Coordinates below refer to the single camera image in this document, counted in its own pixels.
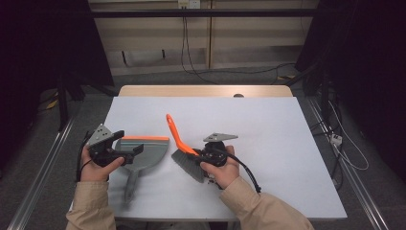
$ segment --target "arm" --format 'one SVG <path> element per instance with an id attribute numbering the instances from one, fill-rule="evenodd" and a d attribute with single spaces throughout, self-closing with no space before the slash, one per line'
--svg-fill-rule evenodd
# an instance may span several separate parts
<path id="1" fill-rule="evenodd" d="M 88 148 L 81 154 L 83 163 L 91 160 Z M 107 176 L 119 168 L 124 159 L 116 159 L 102 168 L 90 161 L 81 171 L 81 182 L 75 191 L 72 210 L 66 214 L 67 230 L 71 229 L 116 229 L 114 213 L 108 207 Z"/>
<path id="2" fill-rule="evenodd" d="M 233 147 L 226 148 L 234 154 Z M 231 158 L 217 168 L 201 163 L 203 170 L 214 175 L 224 189 L 221 200 L 237 215 L 242 229 L 313 229 L 308 219 L 299 211 L 268 194 L 257 194 L 239 176 L 238 163 Z"/>

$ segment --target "forearm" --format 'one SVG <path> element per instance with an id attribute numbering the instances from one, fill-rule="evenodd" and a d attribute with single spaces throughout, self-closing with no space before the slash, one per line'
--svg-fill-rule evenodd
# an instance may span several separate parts
<path id="1" fill-rule="evenodd" d="M 313 229 L 299 211 L 272 195 L 257 194 L 241 177 L 220 198 L 237 215 L 242 229 Z"/>
<path id="2" fill-rule="evenodd" d="M 79 182 L 66 229 L 116 229 L 107 189 L 107 182 Z"/>

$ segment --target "white table surface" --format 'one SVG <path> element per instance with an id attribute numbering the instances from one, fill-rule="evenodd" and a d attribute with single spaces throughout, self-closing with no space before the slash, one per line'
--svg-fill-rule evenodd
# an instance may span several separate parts
<path id="1" fill-rule="evenodd" d="M 263 193 L 283 199 L 309 219 L 347 217 L 296 98 L 116 97 L 104 123 L 111 131 L 170 138 L 164 159 L 140 173 L 132 202 L 124 203 L 128 172 L 110 174 L 109 204 L 117 218 L 237 219 L 214 184 L 198 183 L 171 159 L 176 146 L 167 113 L 192 148 L 202 149 L 203 139 L 213 132 L 238 135 L 225 144 L 235 147 Z M 251 183 L 243 168 L 240 174 Z"/>

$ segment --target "hand brush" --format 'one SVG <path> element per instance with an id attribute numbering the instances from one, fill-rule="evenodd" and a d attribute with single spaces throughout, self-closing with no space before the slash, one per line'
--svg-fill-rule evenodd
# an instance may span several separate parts
<path id="1" fill-rule="evenodd" d="M 176 129 L 175 122 L 169 114 L 167 114 L 167 122 L 170 132 L 175 139 L 176 147 L 179 148 L 176 152 L 173 153 L 172 159 L 195 180 L 203 183 L 204 171 L 202 170 L 202 168 L 200 168 L 199 162 L 195 160 L 196 156 L 198 157 L 199 154 L 181 141 Z"/>

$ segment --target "dustpan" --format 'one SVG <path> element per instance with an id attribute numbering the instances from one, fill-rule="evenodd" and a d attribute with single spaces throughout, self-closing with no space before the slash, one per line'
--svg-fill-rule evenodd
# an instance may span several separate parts
<path id="1" fill-rule="evenodd" d="M 158 164 L 167 152 L 169 137 L 163 136 L 125 136 L 117 142 L 116 150 L 133 150 L 135 147 L 144 144 L 144 151 L 134 157 L 132 164 L 123 168 L 129 171 L 125 186 L 124 202 L 129 203 L 135 197 L 138 176 L 140 171 Z"/>

